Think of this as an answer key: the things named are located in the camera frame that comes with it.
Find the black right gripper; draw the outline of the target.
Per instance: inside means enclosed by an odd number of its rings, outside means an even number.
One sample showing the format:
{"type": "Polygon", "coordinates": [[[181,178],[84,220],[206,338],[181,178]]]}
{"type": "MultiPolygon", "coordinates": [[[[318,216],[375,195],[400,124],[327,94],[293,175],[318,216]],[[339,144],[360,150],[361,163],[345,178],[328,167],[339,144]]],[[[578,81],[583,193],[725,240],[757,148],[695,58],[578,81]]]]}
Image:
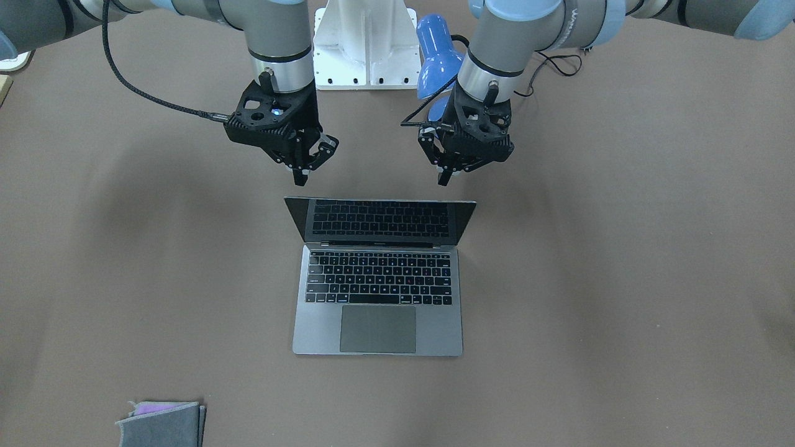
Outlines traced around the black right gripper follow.
{"type": "Polygon", "coordinates": [[[301,187],[309,180],[309,171],[317,170],[329,160],[340,144],[337,138],[322,133],[317,118],[266,118],[261,136],[264,138],[261,149],[276,163],[292,169],[294,183],[301,187]],[[310,149],[317,142],[317,151],[311,155],[310,149]]]}

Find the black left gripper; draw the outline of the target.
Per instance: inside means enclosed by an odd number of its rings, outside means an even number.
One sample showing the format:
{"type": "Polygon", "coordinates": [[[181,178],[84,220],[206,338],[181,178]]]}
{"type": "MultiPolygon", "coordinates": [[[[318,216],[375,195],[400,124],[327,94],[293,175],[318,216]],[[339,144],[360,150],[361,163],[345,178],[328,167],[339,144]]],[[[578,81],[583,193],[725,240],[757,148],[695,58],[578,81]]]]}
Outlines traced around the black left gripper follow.
{"type": "Polygon", "coordinates": [[[460,171],[470,172],[492,162],[505,162],[515,148],[508,135],[483,142],[459,128],[445,131],[421,127],[417,141],[429,162],[437,167],[439,186],[448,186],[460,171]]]}

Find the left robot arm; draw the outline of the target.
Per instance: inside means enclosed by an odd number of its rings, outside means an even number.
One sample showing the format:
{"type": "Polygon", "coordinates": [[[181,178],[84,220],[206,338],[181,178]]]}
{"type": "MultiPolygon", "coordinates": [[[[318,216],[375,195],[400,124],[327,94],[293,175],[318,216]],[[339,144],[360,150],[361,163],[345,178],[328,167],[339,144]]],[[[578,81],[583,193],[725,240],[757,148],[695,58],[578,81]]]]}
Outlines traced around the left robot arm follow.
{"type": "Polygon", "coordinates": [[[625,18],[663,20],[737,39],[766,40],[793,22],[792,1],[471,1],[478,25],[441,117],[418,122],[418,142],[446,186],[457,173],[506,161],[511,97],[534,53],[608,42],[625,18]]]}

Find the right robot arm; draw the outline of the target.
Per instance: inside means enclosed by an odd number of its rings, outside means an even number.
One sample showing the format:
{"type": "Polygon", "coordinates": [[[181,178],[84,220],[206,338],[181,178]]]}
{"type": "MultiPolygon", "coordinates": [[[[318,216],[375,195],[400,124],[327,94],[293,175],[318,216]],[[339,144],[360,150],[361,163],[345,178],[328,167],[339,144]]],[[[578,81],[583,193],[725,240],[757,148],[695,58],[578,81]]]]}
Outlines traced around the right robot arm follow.
{"type": "Polygon", "coordinates": [[[222,124],[231,142],[262,149],[287,167],[297,186],[338,147],[320,124],[309,8],[304,1],[3,1],[2,59],[62,42],[100,27],[103,53],[116,78],[156,104],[222,124]],[[216,23],[242,33],[255,78],[235,110],[203,111],[147,94],[121,74],[109,27],[148,11],[216,23]]]}

